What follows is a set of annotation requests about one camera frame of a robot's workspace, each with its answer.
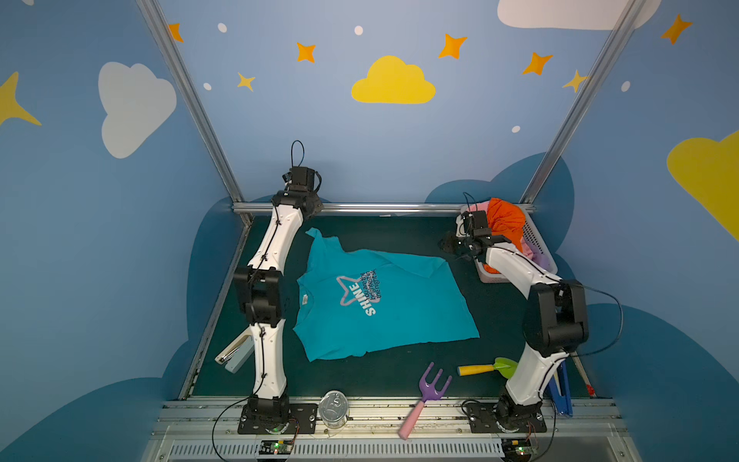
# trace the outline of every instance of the cloud decal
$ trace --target cloud decal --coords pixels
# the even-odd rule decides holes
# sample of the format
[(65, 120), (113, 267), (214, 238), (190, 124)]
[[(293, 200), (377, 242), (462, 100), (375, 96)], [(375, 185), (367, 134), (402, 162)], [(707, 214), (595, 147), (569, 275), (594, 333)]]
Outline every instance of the cloud decal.
[(352, 98), (360, 103), (423, 104), (436, 95), (423, 70), (405, 64), (397, 56), (384, 56), (369, 68), (367, 78), (352, 87)]
[(721, 142), (708, 138), (685, 140), (667, 156), (667, 168), (675, 181), (739, 240), (739, 132)]
[[(636, 18), (649, 21), (662, 0), (646, 0)], [(611, 30), (628, 0), (500, 0), (498, 19), (508, 26), (535, 29)]]
[(103, 143), (113, 157), (133, 154), (174, 112), (177, 94), (148, 67), (106, 63), (98, 76), (100, 101), (108, 116), (103, 122)]

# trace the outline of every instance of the gray vented panel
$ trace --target gray vented panel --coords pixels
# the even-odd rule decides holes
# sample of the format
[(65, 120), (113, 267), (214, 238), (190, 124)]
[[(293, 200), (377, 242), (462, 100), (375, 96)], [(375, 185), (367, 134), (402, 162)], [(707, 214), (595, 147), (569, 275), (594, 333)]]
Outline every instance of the gray vented panel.
[[(253, 461), (257, 445), (217, 441), (218, 452), (232, 462)], [(290, 459), (381, 459), (381, 458), (493, 458), (503, 456), (500, 439), (418, 438), (412, 441), (398, 439), (366, 440), (298, 440)], [(261, 456), (269, 459), (274, 456)], [(170, 461), (219, 461), (207, 440), (175, 441), (169, 453)]]

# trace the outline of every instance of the black mounting plate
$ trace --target black mounting plate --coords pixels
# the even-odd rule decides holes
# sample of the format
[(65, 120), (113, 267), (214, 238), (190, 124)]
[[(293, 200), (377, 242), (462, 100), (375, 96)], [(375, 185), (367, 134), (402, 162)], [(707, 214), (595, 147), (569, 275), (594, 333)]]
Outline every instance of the black mounting plate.
[[(318, 418), (318, 404), (290, 403), (290, 418), (296, 419), (300, 423), (301, 435), (312, 435), (316, 432), (316, 419)], [(241, 411), (239, 420), (239, 435), (274, 435), (269, 433), (267, 429), (259, 422), (249, 419), (247, 416), (248, 408), (244, 406)], [(284, 432), (280, 433), (285, 438), (292, 438), (295, 434), (295, 422), (288, 421)]]
[[(469, 422), (469, 428), (473, 433), (497, 433), (498, 435), (502, 435), (505, 433), (498, 426), (498, 423), (495, 419), (495, 414), (493, 413), (495, 403), (478, 404), (472, 402), (465, 404), (465, 408), (469, 415), (474, 417), (474, 420), (469, 417), (467, 418)], [(544, 423), (544, 418), (542, 418), (542, 420), (532, 418), (528, 420), (528, 423), (531, 424), (532, 432), (547, 432), (547, 425)], [(516, 433), (528, 433), (528, 426), (520, 428)]]

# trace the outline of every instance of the yellow star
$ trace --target yellow star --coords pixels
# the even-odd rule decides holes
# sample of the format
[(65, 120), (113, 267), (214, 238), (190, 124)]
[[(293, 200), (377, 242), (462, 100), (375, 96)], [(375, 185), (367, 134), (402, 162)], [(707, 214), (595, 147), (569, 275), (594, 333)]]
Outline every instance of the yellow star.
[(298, 44), (298, 50), (300, 50), (298, 61), (310, 61), (312, 63), (315, 63), (315, 61), (313, 60), (313, 50), (315, 48), (316, 45), (310, 45), (309, 47), (306, 47), (305, 45)]
[(18, 73), (11, 75), (2, 86), (0, 86), (0, 125), (8, 119), (18, 118), (26, 122), (41, 125), (31, 114), (23, 109), (16, 101), (16, 87), (18, 86)]
[(662, 34), (662, 37), (660, 38), (668, 38), (674, 45), (675, 42), (678, 41), (678, 37), (680, 36), (680, 34), (682, 34), (683, 31), (690, 26), (692, 26), (692, 22), (685, 22), (682, 20), (680, 15), (678, 15), (678, 17), (675, 18), (675, 22), (672, 23), (671, 28), (669, 28), (667, 32)]
[(539, 56), (536, 53), (534, 53), (531, 56), (531, 64), (528, 65), (528, 67), (523, 71), (523, 74), (528, 74), (530, 72), (535, 72), (536, 74), (541, 75), (542, 71), (544, 70), (544, 64), (547, 64), (547, 61), (552, 59), (553, 55), (549, 56)]
[(465, 40), (467, 40), (467, 37), (452, 38), (451, 35), (446, 34), (446, 44), (444, 45), (444, 49), (441, 50), (441, 54), (439, 55), (439, 58), (443, 58), (444, 56), (451, 56), (455, 59), (459, 59), (460, 58), (460, 47), (462, 46)]
[(172, 33), (172, 38), (174, 40), (185, 43), (185, 41), (183, 40), (183, 37), (180, 35), (180, 23), (178, 22), (177, 24), (168, 24), (168, 26), (169, 26), (169, 32)]
[(575, 93), (577, 93), (577, 90), (580, 89), (580, 84), (584, 82), (587, 78), (587, 75), (585, 77), (580, 77), (580, 73), (575, 71), (575, 77), (570, 81), (569, 84), (564, 85), (562, 88), (567, 88), (568, 86), (571, 86), (575, 89)]
[(241, 78), (241, 81), (239, 82), (238, 85), (236, 85), (236, 87), (239, 87), (239, 86), (248, 86), (249, 87), (249, 90), (251, 90), (253, 92), (254, 90), (251, 88), (251, 81), (254, 80), (256, 77), (246, 78), (243, 75), (241, 75), (241, 72), (239, 72), (239, 77)]

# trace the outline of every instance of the blue t-shirt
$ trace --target blue t-shirt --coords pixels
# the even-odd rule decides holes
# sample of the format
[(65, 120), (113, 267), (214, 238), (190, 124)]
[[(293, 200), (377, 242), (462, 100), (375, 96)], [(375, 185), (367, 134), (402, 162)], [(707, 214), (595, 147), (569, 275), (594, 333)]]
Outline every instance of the blue t-shirt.
[(344, 252), (311, 228), (294, 328), (309, 361), (480, 337), (449, 264), (437, 257)]

